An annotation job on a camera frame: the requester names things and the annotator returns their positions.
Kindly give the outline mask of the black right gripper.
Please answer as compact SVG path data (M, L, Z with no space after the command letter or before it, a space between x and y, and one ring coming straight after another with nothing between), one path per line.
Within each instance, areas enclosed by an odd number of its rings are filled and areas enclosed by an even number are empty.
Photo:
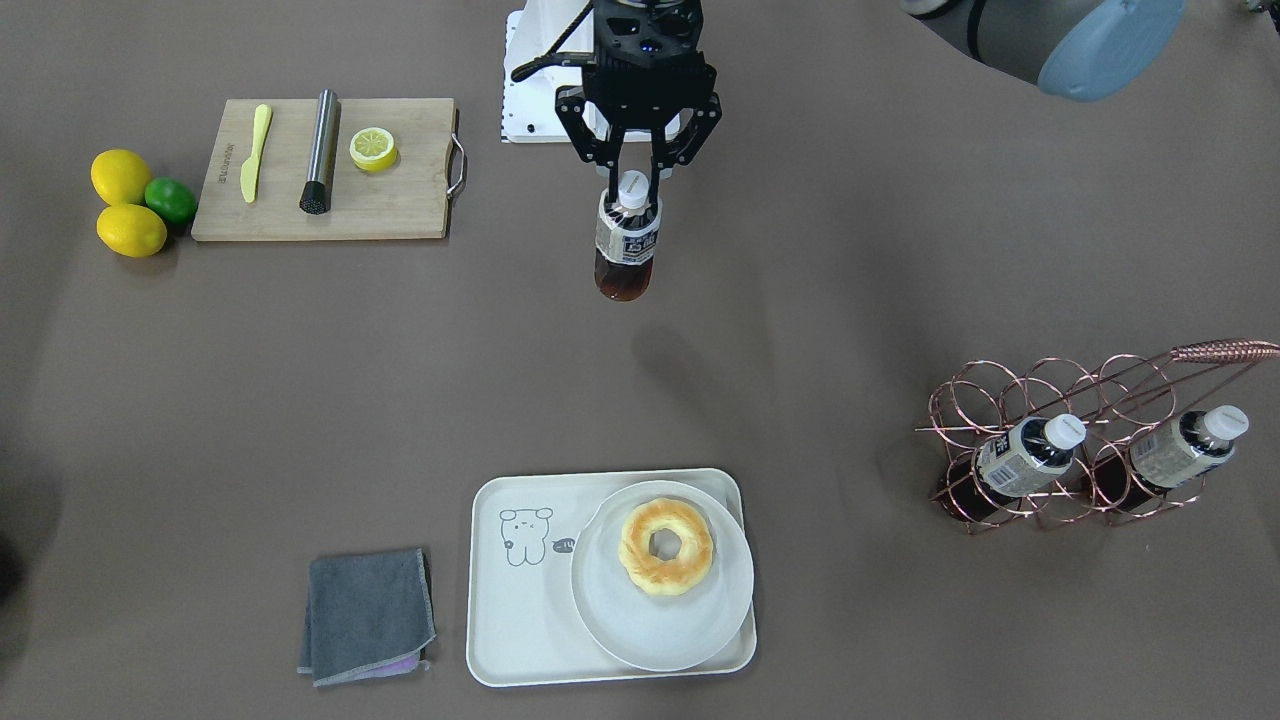
M579 86L557 90L556 114L584 161L600 167L607 202L620 196L620 155L630 131L652 138L652 204L672 167L696 156L722 117L716 68L698 47L699 1L590 1L563 41L591 19L589 53L557 50L558 67L579 68Z

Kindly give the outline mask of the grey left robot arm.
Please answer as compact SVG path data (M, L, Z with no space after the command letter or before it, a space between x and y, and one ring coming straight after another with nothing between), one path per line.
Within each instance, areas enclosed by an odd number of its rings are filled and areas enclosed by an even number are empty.
M694 181L861 211L989 205L1088 146L1170 44L1183 1L709 1L723 133Z

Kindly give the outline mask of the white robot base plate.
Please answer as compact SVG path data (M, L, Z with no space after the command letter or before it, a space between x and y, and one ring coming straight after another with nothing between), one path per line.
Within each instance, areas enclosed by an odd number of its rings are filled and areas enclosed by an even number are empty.
M529 1L509 15L504 70L503 132L511 142L570 142L556 114L557 90L579 86L579 68L558 67L557 50L589 53L593 50L593 20L586 18L558 45L562 36L590 1ZM652 142L645 131L630 131L625 142Z

